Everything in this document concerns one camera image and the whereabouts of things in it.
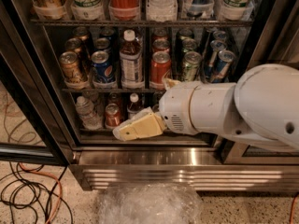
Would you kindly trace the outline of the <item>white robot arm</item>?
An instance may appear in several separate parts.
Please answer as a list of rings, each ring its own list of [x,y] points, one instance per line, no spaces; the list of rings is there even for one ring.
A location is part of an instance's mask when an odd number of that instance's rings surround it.
[[[256,147],[299,148],[299,71],[282,64],[251,68],[236,83],[179,82],[159,111],[145,108],[113,130],[122,141],[163,133],[214,133]]]

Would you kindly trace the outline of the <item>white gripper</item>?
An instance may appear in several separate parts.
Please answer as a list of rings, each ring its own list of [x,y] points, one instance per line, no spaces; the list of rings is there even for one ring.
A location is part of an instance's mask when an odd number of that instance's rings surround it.
[[[193,93],[201,82],[180,83],[179,80],[164,78],[163,84],[167,91],[159,101],[161,115],[153,112],[150,107],[142,109],[113,129],[117,139],[131,141],[158,136],[164,133],[166,125],[174,133],[198,134],[192,124],[190,105]]]

